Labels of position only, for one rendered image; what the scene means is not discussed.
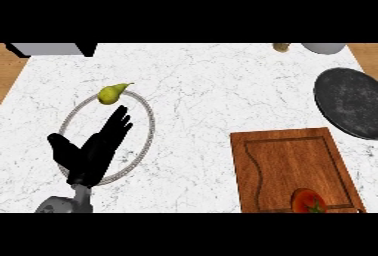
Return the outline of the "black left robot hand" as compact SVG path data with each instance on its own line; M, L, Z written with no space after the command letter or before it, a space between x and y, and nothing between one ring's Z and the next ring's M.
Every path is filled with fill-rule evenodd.
M100 183L115 151L133 127L127 107L113 111L100 131L87 139L81 148L57 133L47 136L53 160L68 169L66 183L91 188Z

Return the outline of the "brown wooden cutting board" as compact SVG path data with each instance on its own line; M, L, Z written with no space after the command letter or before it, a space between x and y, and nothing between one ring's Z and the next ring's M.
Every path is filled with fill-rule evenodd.
M299 188L330 213L366 211L328 128L236 132L230 144L242 212L289 213Z

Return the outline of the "red tomato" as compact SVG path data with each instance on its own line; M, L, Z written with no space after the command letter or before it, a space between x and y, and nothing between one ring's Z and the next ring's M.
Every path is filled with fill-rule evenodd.
M291 197L291 208L295 213L325 213L326 204L320 195L307 188L294 191Z

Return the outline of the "dark grey round pan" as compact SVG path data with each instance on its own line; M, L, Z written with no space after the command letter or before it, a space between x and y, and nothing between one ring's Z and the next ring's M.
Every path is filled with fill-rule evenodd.
M316 78L313 95L330 124L348 135L378 141L378 80L351 68L330 68Z

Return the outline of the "yellow-green pear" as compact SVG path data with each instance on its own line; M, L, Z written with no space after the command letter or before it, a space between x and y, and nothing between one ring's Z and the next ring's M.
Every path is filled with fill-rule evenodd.
M113 104L118 99L119 95L122 94L125 88L130 86L130 83L119 83L102 88L97 93L97 100L103 105Z

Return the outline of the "grey and black appliance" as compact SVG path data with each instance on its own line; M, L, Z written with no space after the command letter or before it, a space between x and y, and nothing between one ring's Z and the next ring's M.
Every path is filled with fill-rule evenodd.
M6 43L6 49L20 58L40 55L81 55L91 57L96 47L96 43Z

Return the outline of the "grey round bowl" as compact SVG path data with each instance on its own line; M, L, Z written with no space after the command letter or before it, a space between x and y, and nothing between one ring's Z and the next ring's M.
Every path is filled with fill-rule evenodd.
M302 43L305 49L323 55L336 54L345 47L344 43Z

